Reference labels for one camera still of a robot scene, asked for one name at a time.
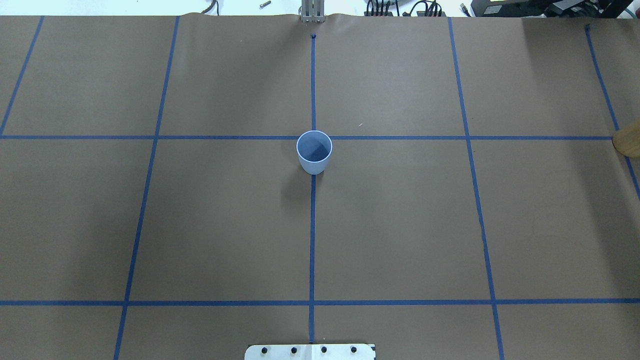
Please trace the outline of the aluminium frame post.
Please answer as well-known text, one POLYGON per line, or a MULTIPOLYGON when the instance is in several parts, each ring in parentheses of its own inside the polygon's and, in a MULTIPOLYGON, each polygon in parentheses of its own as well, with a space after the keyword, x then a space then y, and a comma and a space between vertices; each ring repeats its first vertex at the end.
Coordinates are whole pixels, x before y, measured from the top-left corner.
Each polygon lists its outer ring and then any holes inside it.
POLYGON ((324 23, 326 21, 325 1, 302 0, 299 15, 302 23, 324 23))

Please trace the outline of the yellow-brown plastic cup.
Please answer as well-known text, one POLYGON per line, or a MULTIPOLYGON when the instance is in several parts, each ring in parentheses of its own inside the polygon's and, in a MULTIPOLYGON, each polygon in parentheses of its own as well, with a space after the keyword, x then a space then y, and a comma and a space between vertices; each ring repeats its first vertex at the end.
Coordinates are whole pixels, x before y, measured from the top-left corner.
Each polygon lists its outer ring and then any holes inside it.
POLYGON ((627 158, 640 157, 640 121, 624 126, 612 136, 614 149, 627 158))

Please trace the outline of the white mounting plate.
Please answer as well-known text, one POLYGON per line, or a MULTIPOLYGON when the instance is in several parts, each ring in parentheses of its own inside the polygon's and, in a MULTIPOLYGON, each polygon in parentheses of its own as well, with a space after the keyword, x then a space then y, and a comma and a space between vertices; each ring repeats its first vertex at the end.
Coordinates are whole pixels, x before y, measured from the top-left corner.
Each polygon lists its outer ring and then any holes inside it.
POLYGON ((245 360, 376 360, 374 344, 254 344, 247 347, 245 360))

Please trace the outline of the light blue plastic cup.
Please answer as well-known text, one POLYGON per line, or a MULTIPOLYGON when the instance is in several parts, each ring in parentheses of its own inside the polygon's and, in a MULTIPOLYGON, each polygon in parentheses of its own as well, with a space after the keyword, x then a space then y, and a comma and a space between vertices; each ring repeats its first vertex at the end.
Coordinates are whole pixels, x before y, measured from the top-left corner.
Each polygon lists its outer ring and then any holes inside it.
POLYGON ((329 135, 320 130, 309 130, 298 137, 295 142, 295 151, 302 169, 315 176, 329 166, 333 153, 333 141, 329 135))

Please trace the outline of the black power strip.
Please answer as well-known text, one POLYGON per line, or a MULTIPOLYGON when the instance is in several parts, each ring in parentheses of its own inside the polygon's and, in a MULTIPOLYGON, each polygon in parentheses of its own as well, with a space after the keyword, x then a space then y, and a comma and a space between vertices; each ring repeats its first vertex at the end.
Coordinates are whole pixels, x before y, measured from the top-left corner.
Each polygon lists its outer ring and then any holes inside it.
POLYGON ((365 17, 445 18, 438 0, 366 0, 365 17))

